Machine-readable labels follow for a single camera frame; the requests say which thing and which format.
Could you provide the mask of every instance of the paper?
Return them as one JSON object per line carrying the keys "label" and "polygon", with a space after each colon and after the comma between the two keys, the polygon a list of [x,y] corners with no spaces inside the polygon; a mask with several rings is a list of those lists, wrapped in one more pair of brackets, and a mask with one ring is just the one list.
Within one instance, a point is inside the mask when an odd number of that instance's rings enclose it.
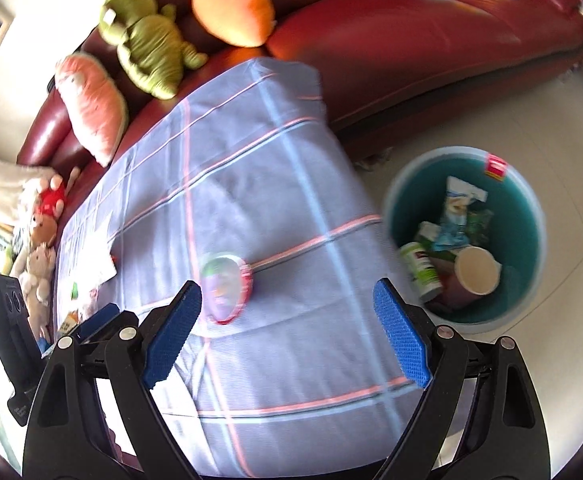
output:
{"label": "paper", "polygon": [[78,289],[78,297],[72,300],[72,304],[78,309],[81,322],[95,313],[100,286],[118,272],[111,259],[111,242],[108,240],[110,221],[111,215],[86,238],[76,267],[70,274],[71,295],[74,296],[75,289]]}

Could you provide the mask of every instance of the screw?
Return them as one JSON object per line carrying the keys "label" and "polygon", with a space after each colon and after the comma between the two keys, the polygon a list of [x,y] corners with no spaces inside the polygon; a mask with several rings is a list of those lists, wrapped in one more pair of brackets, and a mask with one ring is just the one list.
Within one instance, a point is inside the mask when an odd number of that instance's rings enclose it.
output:
{"label": "screw", "polygon": [[74,341],[70,337],[64,336],[63,338],[60,339],[60,341],[58,341],[58,348],[63,350],[69,348],[71,346],[71,343],[73,342]]}
{"label": "screw", "polygon": [[513,350],[516,348],[516,342],[511,337],[503,337],[500,339],[500,345],[506,350]]}
{"label": "screw", "polygon": [[438,334],[438,336],[442,337],[443,339],[451,339],[453,337],[453,329],[448,326],[441,325],[436,329],[436,334]]}
{"label": "screw", "polygon": [[138,331],[133,328],[132,326],[127,326],[127,328],[123,328],[120,330],[120,339],[123,341],[129,341],[130,339],[135,338]]}

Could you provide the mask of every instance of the red leather sofa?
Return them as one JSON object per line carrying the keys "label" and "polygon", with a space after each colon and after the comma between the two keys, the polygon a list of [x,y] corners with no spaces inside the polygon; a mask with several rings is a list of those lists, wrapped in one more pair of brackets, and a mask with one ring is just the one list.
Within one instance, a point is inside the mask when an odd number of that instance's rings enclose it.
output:
{"label": "red leather sofa", "polygon": [[[403,137],[535,85],[583,56],[578,0],[273,0],[278,24],[261,48],[235,48],[204,31],[191,0],[177,4],[183,36],[209,62],[188,73],[178,97],[155,100],[135,88],[113,47],[94,30],[82,50],[97,56],[129,105],[130,127],[116,158],[180,99],[255,56],[299,60],[321,73],[331,127],[352,160]],[[42,105],[18,163],[61,174],[84,169],[64,218],[94,188],[104,169],[79,145],[59,94]]]}

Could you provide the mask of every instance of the pink toy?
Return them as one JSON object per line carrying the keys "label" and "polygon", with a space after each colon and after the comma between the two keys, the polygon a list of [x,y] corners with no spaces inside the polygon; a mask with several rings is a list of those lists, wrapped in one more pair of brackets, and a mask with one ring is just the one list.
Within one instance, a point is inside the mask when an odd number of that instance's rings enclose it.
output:
{"label": "pink toy", "polygon": [[127,129],[127,103],[95,57],[76,53],[56,65],[56,88],[78,142],[109,166]]}

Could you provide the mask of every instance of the plastic packaging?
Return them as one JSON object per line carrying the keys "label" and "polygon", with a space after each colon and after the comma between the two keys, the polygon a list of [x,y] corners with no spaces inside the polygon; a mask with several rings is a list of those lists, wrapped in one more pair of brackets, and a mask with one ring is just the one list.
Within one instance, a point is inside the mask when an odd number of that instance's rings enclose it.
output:
{"label": "plastic packaging", "polygon": [[433,243],[434,251],[449,251],[469,245],[469,238],[465,234],[467,208],[476,200],[485,202],[487,192],[455,176],[447,177],[441,232]]}
{"label": "plastic packaging", "polygon": [[431,265],[441,274],[451,274],[453,272],[453,263],[462,249],[451,249],[449,251],[434,251],[433,242],[441,232],[441,227],[438,224],[431,222],[420,222],[418,225],[418,232],[415,235],[415,241],[423,246],[427,256],[431,261]]}
{"label": "plastic packaging", "polygon": [[467,211],[465,234],[471,245],[482,248],[487,246],[489,243],[489,222],[493,217],[494,213],[489,209]]}

